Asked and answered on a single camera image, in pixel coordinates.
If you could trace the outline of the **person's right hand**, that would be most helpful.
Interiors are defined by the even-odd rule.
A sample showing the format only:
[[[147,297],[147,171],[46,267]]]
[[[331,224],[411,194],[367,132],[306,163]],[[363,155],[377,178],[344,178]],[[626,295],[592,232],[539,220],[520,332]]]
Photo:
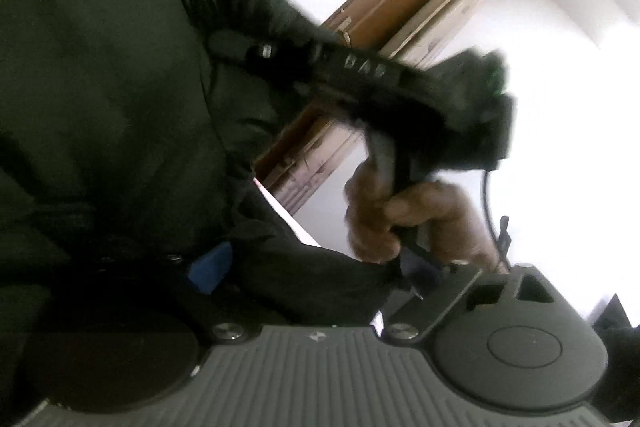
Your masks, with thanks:
[[[421,182],[394,195],[371,159],[345,185],[348,241],[355,257],[382,263],[398,257],[394,228],[424,228],[431,253],[442,263],[465,261],[504,273],[498,249],[463,188],[442,181]]]

